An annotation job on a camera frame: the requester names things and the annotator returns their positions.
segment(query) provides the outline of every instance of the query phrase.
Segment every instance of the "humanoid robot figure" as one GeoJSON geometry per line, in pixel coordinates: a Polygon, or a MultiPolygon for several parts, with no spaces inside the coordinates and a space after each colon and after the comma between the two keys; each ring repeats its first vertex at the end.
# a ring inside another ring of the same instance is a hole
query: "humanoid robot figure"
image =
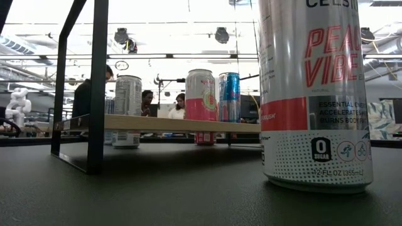
{"type": "Polygon", "coordinates": [[[13,121],[17,126],[24,126],[25,114],[31,112],[31,101],[26,99],[27,88],[15,88],[11,93],[10,103],[6,107],[6,119],[13,121]]]}

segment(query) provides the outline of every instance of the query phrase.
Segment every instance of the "wooden plank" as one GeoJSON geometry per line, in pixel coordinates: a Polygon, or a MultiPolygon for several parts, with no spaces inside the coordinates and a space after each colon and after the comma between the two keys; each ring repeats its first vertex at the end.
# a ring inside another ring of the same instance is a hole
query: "wooden plank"
{"type": "MultiPolygon", "coordinates": [[[[59,131],[87,129],[89,115],[56,124],[59,131]]],[[[143,132],[236,132],[260,133],[259,124],[193,121],[183,119],[164,119],[156,117],[105,115],[107,130],[135,130],[143,132]]]]}

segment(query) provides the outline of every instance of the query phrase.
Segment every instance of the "pink label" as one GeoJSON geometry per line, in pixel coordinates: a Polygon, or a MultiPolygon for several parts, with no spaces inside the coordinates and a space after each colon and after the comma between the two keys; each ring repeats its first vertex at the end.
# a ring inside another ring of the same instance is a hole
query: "pink label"
{"type": "Polygon", "coordinates": [[[200,121],[216,121],[215,102],[205,104],[204,99],[186,100],[186,119],[200,121]]]}

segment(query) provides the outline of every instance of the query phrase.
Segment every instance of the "aluminum can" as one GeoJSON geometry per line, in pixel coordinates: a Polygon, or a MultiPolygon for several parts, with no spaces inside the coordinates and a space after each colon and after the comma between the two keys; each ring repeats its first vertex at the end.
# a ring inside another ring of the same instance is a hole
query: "aluminum can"
{"type": "Polygon", "coordinates": [[[359,193],[373,180],[357,0],[259,0],[261,139],[274,184],[359,193]]]}
{"type": "Polygon", "coordinates": [[[240,77],[238,73],[219,75],[219,120],[240,123],[240,77]]]}
{"type": "MultiPolygon", "coordinates": [[[[186,119],[216,121],[215,78],[212,72],[195,69],[186,78],[186,119]]],[[[195,143],[214,145],[214,132],[196,132],[195,143]]]]}
{"type": "MultiPolygon", "coordinates": [[[[116,81],[114,114],[141,116],[142,82],[133,75],[120,75],[116,81]]],[[[138,148],[140,133],[138,131],[113,132],[112,145],[115,148],[138,148]]]]}
{"type": "MultiPolygon", "coordinates": [[[[105,100],[105,114],[113,114],[114,113],[114,98],[106,98],[105,100]]],[[[113,132],[105,130],[105,145],[112,145],[113,132]]]]}

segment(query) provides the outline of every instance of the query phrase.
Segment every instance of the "ceiling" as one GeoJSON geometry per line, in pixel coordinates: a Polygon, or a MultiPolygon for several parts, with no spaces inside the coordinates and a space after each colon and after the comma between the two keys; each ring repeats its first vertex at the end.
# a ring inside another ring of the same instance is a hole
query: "ceiling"
{"type": "MultiPolygon", "coordinates": [[[[56,55],[58,35],[73,0],[14,0],[2,35],[27,43],[35,49],[35,55],[56,55]]],[[[402,28],[399,7],[370,7],[372,1],[360,1],[359,17],[361,27],[370,28],[375,33],[378,45],[382,45],[400,34],[402,28]]],[[[109,1],[109,41],[108,54],[123,53],[114,41],[114,32],[118,28],[127,28],[130,38],[138,45],[138,53],[239,53],[255,55],[256,29],[258,21],[257,0],[252,4],[236,6],[229,0],[113,0],[109,1]],[[227,44],[215,41],[214,34],[218,27],[225,27],[230,35],[227,44]]],[[[92,23],[94,0],[88,0],[76,25],[68,38],[69,55],[92,52],[92,23]]],[[[363,46],[366,53],[374,52],[373,45],[363,46]]],[[[117,60],[108,60],[114,65],[117,60]]],[[[143,89],[157,90],[153,80],[157,75],[164,79],[183,78],[194,68],[207,68],[215,76],[222,72],[239,72],[241,77],[258,74],[257,60],[231,59],[130,59],[126,60],[129,69],[124,72],[143,79],[143,89]]],[[[12,60],[12,65],[39,74],[52,75],[56,72],[56,60],[45,65],[33,60],[12,60]]],[[[68,60],[66,75],[80,80],[90,77],[90,60],[68,60]]],[[[73,90],[76,86],[68,85],[73,90]]],[[[258,78],[242,81],[244,92],[259,90],[258,78]]],[[[171,83],[165,90],[176,92],[184,89],[182,83],[171,83]]],[[[107,84],[107,90],[114,90],[114,84],[107,84]]]]}

